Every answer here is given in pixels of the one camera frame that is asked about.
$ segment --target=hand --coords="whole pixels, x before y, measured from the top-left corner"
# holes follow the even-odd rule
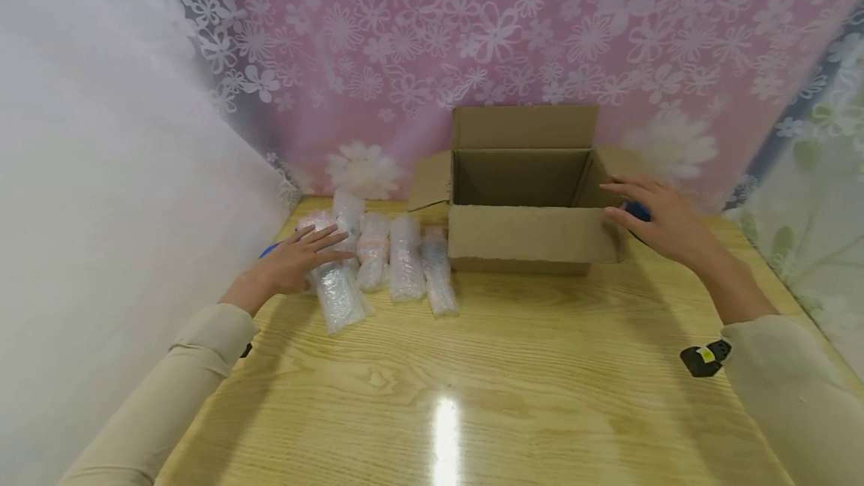
[[[639,220],[617,207],[607,207],[607,217],[632,231],[663,257],[678,261],[697,274],[705,266],[710,269],[718,257],[731,257],[689,202],[669,184],[647,177],[613,177],[613,180],[619,184],[601,184],[601,188],[642,203],[652,220]]]
[[[324,251],[347,238],[347,232],[334,234],[336,229],[335,225],[315,232],[314,225],[298,229],[240,274],[220,302],[238,306],[255,316],[274,294],[301,293],[308,287],[306,274],[309,271],[325,263],[354,257],[351,252]]]

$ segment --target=wrist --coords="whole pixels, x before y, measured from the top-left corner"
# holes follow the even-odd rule
[[[233,281],[228,291],[222,295],[220,303],[235,305],[255,317],[261,306],[276,292],[275,286],[267,277],[262,277],[255,271],[246,271]]]
[[[706,282],[723,278],[729,272],[739,272],[741,261],[730,253],[725,247],[718,244],[708,251],[700,254],[699,258],[688,264],[688,268]]]

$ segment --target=beige sleeve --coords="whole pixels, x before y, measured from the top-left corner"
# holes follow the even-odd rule
[[[864,403],[812,335],[786,316],[721,333],[729,383],[795,484],[864,484]]]
[[[59,484],[153,485],[204,400],[231,374],[256,333],[251,316],[231,304],[193,315]]]

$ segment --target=yellow label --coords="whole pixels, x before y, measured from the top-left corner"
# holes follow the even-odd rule
[[[706,363],[707,362],[714,362],[715,360],[717,360],[717,357],[714,356],[714,353],[711,351],[711,349],[707,349],[706,347],[701,347],[701,348],[697,349],[697,353],[699,353],[699,355],[701,355],[701,357],[703,357],[703,360]]]

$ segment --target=right hand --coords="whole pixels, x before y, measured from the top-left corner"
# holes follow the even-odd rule
[[[630,200],[642,203],[652,215],[642,221],[617,207],[607,207],[606,215],[615,224],[632,231],[655,252],[699,272],[718,257],[731,254],[723,247],[690,203],[664,181],[647,177],[615,175],[614,184],[601,184]]]

